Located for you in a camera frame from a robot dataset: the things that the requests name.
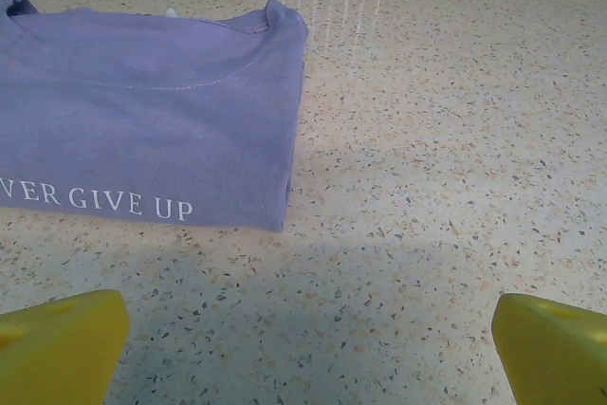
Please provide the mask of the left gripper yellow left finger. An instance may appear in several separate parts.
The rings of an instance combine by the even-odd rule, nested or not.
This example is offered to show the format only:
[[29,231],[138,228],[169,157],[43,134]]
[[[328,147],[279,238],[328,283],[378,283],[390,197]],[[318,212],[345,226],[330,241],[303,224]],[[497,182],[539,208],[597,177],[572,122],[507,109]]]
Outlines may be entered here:
[[3,404],[102,404],[129,330],[117,290],[1,316]]

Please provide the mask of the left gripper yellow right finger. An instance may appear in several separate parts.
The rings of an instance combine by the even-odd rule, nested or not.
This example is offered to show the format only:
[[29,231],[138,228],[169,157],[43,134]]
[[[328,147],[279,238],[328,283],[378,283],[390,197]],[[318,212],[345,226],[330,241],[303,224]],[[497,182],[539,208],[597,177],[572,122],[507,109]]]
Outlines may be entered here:
[[500,297],[491,323],[518,404],[606,402],[606,316],[524,295]]

